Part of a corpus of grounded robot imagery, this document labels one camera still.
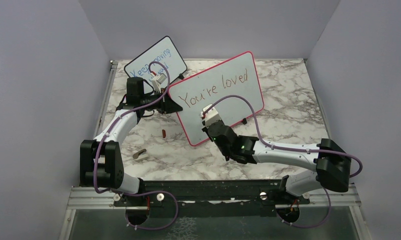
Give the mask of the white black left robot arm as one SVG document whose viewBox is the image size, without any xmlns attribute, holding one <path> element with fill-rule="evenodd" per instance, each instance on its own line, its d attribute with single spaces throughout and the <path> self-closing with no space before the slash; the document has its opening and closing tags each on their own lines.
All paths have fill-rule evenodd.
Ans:
<svg viewBox="0 0 401 240">
<path fill-rule="evenodd" d="M 146 80 L 129 77 L 126 82 L 127 93 L 118 104 L 115 115 L 107 127 L 94 139 L 84 140 L 80 145 L 80 184 L 93 187 L 98 193 L 117 191 L 126 193 L 133 205 L 145 201 L 146 192 L 142 179 L 125 173 L 121 154 L 121 144 L 130 131 L 143 118 L 145 111 L 172 114 L 182 111 L 173 101 L 162 83 L 169 78 L 161 73 L 151 79 L 151 93 L 145 93 Z"/>
</svg>

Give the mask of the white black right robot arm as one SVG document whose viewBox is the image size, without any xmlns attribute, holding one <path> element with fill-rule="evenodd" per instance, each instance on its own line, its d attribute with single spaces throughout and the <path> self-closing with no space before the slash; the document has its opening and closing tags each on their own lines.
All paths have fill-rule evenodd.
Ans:
<svg viewBox="0 0 401 240">
<path fill-rule="evenodd" d="M 296 197 L 320 188 L 338 193 L 348 191 L 352 159 L 331 139 L 323 138 L 320 143 L 304 145 L 274 143 L 238 135 L 222 120 L 204 122 L 202 130 L 226 161 L 303 168 L 301 173 L 282 178 L 277 189 L 277 198 L 282 203 L 288 204 Z"/>
</svg>

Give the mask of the pink framed whiteboard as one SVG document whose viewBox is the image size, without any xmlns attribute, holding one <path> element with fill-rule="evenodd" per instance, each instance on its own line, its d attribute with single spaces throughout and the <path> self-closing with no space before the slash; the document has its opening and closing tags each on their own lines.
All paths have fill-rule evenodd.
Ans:
<svg viewBox="0 0 401 240">
<path fill-rule="evenodd" d="M 227 126 L 233 127 L 243 119 L 264 109 L 255 59 L 250 51 L 196 73 L 172 84 L 170 98 L 182 107 L 177 117 L 188 143 L 195 147 L 208 139 L 203 132 L 203 109 L 214 104 Z"/>
</svg>

